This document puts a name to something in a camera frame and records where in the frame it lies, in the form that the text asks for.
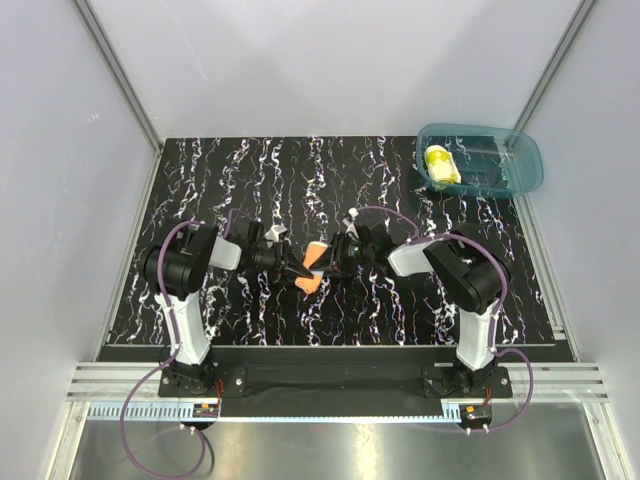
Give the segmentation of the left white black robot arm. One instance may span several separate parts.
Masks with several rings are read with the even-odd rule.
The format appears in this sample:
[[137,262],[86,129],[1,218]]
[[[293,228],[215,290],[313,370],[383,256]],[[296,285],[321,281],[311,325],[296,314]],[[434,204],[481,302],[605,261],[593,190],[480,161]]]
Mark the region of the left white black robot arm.
[[237,221],[223,233],[215,226],[183,221],[148,249],[141,273],[167,323],[170,354],[161,370],[169,385],[195,396],[222,390],[200,307],[210,269],[266,271],[277,282],[314,278],[291,251],[287,236],[286,227],[267,229],[257,220]]

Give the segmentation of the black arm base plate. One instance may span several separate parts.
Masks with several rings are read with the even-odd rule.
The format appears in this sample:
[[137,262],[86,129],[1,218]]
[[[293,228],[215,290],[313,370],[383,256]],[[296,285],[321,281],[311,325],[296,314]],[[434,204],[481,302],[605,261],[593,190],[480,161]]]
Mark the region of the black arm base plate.
[[333,417],[426,417],[442,413],[444,400],[483,402],[513,396],[507,369],[497,366],[486,396],[431,398],[422,373],[450,367],[451,347],[216,347],[216,375],[222,390],[195,396],[163,379],[159,394],[221,397],[222,415],[275,421]]

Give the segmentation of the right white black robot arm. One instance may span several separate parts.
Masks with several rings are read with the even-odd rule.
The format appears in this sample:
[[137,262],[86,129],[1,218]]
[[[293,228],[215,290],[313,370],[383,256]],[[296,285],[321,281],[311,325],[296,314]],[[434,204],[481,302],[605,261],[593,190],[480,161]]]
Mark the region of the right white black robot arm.
[[430,238],[396,242],[383,226],[353,223],[331,242],[309,243],[303,265],[320,278],[351,278],[372,266],[390,277],[434,274],[459,309],[459,338],[450,367],[422,373],[431,398],[486,396],[498,366],[496,323],[511,273],[471,225]]

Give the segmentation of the orange blue patterned towel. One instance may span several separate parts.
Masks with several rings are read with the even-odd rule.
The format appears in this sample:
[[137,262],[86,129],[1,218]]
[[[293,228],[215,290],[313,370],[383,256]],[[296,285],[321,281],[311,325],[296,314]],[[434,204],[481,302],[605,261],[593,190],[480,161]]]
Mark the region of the orange blue patterned towel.
[[328,251],[329,245],[324,242],[312,241],[308,244],[303,265],[313,274],[313,277],[297,277],[294,282],[295,286],[306,295],[314,294],[320,288],[323,273],[320,270],[314,270],[313,266]]

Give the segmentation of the yellow crocodile towel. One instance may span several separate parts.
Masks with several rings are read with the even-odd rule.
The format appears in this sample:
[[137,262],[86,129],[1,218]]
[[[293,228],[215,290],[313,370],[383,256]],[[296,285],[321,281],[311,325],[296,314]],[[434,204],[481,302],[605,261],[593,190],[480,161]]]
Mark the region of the yellow crocodile towel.
[[425,151],[425,165],[429,177],[443,184],[460,184],[461,174],[453,159],[453,154],[440,145],[431,145]]

